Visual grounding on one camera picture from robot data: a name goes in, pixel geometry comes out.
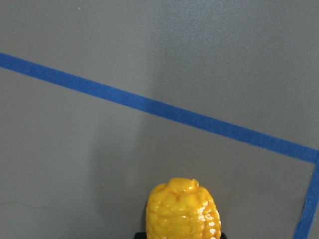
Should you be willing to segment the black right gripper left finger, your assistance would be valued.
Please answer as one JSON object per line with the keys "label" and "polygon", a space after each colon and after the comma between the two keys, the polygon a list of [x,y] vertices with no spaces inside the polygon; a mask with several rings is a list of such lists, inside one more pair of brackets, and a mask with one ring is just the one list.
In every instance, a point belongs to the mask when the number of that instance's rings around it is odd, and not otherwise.
{"label": "black right gripper left finger", "polygon": [[147,233],[146,232],[137,232],[134,235],[134,239],[147,239]]}

